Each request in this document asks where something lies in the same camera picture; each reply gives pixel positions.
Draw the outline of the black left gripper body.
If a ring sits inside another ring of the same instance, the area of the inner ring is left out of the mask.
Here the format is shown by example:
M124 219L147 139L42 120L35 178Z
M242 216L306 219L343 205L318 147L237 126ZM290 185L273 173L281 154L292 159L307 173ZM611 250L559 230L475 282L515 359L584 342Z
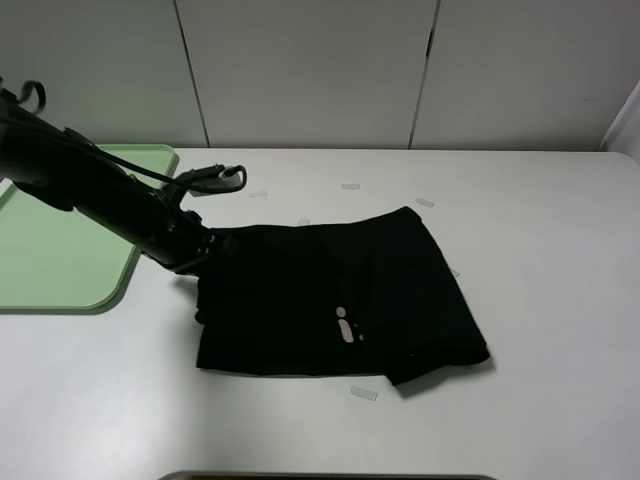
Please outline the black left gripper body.
M207 262L235 254L235 238L221 229L204 226L194 211L181 213L173 233L178 233L179 247L176 260L169 266L174 273L195 274Z

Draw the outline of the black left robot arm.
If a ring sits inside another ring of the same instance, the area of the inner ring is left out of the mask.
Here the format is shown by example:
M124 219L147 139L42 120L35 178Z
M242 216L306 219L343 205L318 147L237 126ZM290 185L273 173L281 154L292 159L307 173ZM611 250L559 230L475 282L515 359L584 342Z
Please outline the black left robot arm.
M1 91L2 177L57 210L79 211L174 273L198 275L213 258L236 253L231 237L180 204L188 193L242 190L244 167L213 165L170 178L55 128L39 117L45 105L37 81L24 83L20 94Z

